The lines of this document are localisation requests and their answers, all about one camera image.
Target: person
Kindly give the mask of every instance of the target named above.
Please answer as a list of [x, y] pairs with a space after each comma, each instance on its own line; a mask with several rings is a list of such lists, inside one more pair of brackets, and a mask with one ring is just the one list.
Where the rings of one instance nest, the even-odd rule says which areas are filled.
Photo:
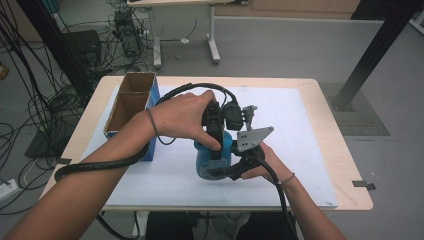
[[[155, 135], [199, 141], [212, 150], [221, 148], [201, 126], [207, 104], [215, 101], [212, 91], [196, 96], [186, 93], [136, 114], [112, 139], [82, 162], [116, 161], [137, 154]], [[266, 161], [280, 180], [292, 175], [273, 150], [261, 143]], [[16, 224], [5, 239], [78, 239], [96, 218], [128, 167], [74, 173], [56, 183]], [[268, 176], [258, 167], [243, 179]], [[344, 239], [341, 231], [321, 212], [299, 180], [294, 177], [281, 186], [287, 194], [300, 229], [307, 239]]]

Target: cardboard box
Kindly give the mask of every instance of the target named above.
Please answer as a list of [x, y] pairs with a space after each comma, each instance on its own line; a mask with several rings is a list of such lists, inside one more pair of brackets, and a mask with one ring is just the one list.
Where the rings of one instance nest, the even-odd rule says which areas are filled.
[[[104, 128], [108, 139], [113, 137], [134, 115], [156, 105], [160, 98], [156, 74], [127, 73], [119, 87], [115, 103]], [[147, 155], [140, 161], [152, 161], [156, 137], [150, 140]]]

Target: table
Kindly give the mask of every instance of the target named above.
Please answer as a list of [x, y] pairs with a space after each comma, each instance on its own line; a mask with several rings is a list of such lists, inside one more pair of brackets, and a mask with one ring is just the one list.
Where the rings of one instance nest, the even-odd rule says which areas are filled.
[[[228, 78], [228, 77], [165, 77], [158, 76], [159, 85], [180, 86], [187, 82], [211, 82], [225, 87], [249, 86], [249, 87], [270, 87], [270, 88], [293, 88], [298, 89], [302, 97], [309, 121], [314, 131], [315, 137], [328, 175], [334, 187], [334, 192], [338, 201], [338, 206], [334, 210], [370, 210], [373, 206], [368, 191], [365, 188], [357, 188], [352, 184], [353, 180], [361, 180], [358, 169], [352, 159], [347, 145], [337, 127], [326, 100], [319, 88], [319, 85], [312, 79], [284, 79], [284, 78]], [[104, 77], [91, 101], [89, 102], [81, 120], [75, 129], [65, 151], [63, 158], [72, 159], [71, 163], [78, 163], [90, 142], [90, 138], [96, 128], [100, 116], [103, 114], [105, 106], [110, 99], [113, 89], [118, 86], [123, 77]], [[53, 178], [48, 182], [44, 193], [47, 192], [55, 181]], [[190, 206], [161, 206], [150, 209], [146, 206], [110, 206], [105, 205], [104, 210], [277, 210], [278, 207], [190, 207]]]
[[150, 22], [150, 31], [153, 37], [153, 65], [156, 68], [162, 66], [161, 51], [160, 51], [160, 40], [157, 36], [157, 31], [155, 27], [155, 17], [153, 14], [153, 7], [155, 6], [171, 6], [171, 5], [193, 5], [193, 4], [208, 4], [210, 6], [209, 11], [209, 34], [207, 34], [209, 48], [212, 53], [213, 61], [218, 64], [221, 60], [218, 48], [215, 43], [215, 7], [214, 4], [217, 3], [229, 3], [234, 0], [140, 0], [135, 2], [128, 1], [127, 4], [131, 8], [145, 8], [149, 16]]

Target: wrist band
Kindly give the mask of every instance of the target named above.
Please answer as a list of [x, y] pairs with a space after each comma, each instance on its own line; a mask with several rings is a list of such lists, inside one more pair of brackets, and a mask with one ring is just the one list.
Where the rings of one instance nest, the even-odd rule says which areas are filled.
[[290, 180], [292, 180], [295, 176], [296, 176], [296, 174], [292, 172], [292, 175], [291, 175], [289, 178], [287, 178], [286, 180], [284, 180], [284, 181], [280, 182], [280, 185], [283, 185], [283, 184], [288, 183], [288, 182], [289, 182]]
[[[296, 174], [294, 173], [294, 172], [292, 172], [292, 175], [289, 177], [289, 178], [287, 178], [286, 180], [284, 180], [284, 181], [280, 181], [280, 180], [278, 180], [278, 182], [277, 183], [274, 183], [274, 185], [283, 185], [283, 184], [286, 184], [286, 183], [288, 183], [290, 180], [292, 180], [294, 177], [296, 176]], [[266, 176], [263, 176], [266, 180], [268, 180], [269, 182], [271, 182], [271, 183], [273, 183], [272, 181], [270, 181]]]
[[162, 139], [161, 139], [161, 138], [160, 138], [160, 136], [159, 136], [158, 129], [156, 128], [155, 120], [153, 119], [153, 115], [152, 115], [152, 113], [150, 112], [150, 109], [148, 109], [148, 108], [147, 108], [147, 109], [146, 109], [146, 111], [147, 111], [147, 113], [149, 114], [150, 121], [152, 122], [153, 129], [155, 130], [155, 135], [156, 135], [156, 137], [159, 139], [159, 142], [161, 142], [163, 145], [170, 145], [170, 144], [172, 144], [172, 143], [175, 141], [175, 138], [174, 138], [174, 139], [172, 139], [172, 141], [170, 141], [170, 142], [168, 142], [168, 143], [163, 142], [163, 141], [162, 141]]

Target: leg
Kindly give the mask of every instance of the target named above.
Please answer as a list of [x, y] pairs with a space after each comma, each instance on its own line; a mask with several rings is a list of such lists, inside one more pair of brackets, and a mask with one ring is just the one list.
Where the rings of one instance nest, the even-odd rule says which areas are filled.
[[[148, 211], [137, 211], [137, 222], [140, 227], [140, 237], [146, 236]], [[137, 227], [134, 224], [133, 236], [137, 236]]]

